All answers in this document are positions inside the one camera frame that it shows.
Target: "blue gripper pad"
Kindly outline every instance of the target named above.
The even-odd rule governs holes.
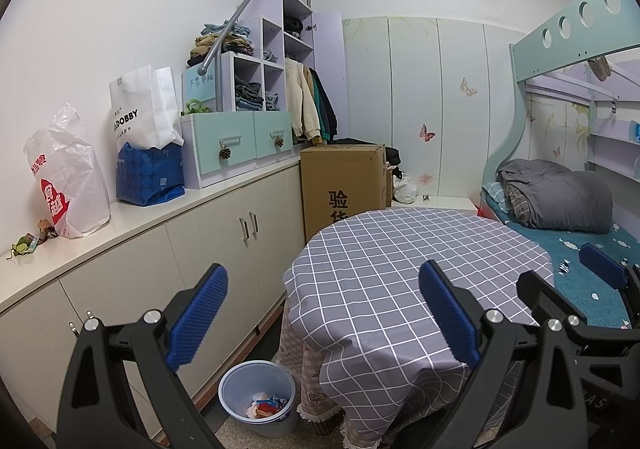
[[[452,291],[430,261],[420,267],[420,292],[456,360],[474,369],[480,362],[478,333]]]
[[[180,366],[193,361],[211,322],[225,301],[228,288],[225,267],[215,265],[212,268],[207,281],[187,305],[169,334],[169,352],[165,360],[174,373]]]
[[[604,254],[590,243],[585,243],[580,247],[578,259],[580,259],[581,264],[611,288],[621,289],[626,287],[625,267],[616,263],[607,254]]]

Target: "circular hole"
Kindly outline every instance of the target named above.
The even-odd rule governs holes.
[[[593,25],[593,13],[591,12],[591,7],[587,2],[582,2],[580,4],[580,21],[587,28]]]
[[[569,39],[569,36],[571,35],[571,23],[569,23],[569,20],[563,16],[560,18],[558,26],[560,27],[560,36],[565,39]]]
[[[551,32],[548,28],[542,31],[542,44],[545,48],[551,48]]]
[[[604,0],[604,4],[611,14],[619,14],[622,10],[622,2],[620,0]]]

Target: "teal bed sheet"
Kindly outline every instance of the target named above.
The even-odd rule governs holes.
[[[617,224],[607,234],[529,229],[515,222],[491,198],[485,200],[502,223],[545,249],[554,266],[554,286],[587,316],[588,324],[609,328],[628,326],[629,317],[619,292],[580,263],[578,249],[591,243],[615,261],[627,259],[630,264],[640,263],[640,242],[630,233]],[[563,263],[569,272],[559,269]]]

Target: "gray checkered tablecloth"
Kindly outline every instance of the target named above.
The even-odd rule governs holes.
[[[512,229],[425,208],[372,211],[331,225],[284,275],[290,326],[308,350],[324,355],[316,375],[322,392],[371,447],[409,403],[422,416],[432,413],[468,377],[418,290],[418,269],[428,259],[485,309],[521,323],[534,321],[516,295],[519,275],[535,270],[553,283],[546,252]]]

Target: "gray comforter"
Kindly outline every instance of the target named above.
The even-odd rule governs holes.
[[[608,233],[613,200],[609,186],[593,171],[571,171],[547,160],[510,160],[498,169],[505,192],[528,204],[529,227]],[[517,191],[509,191],[509,185]]]

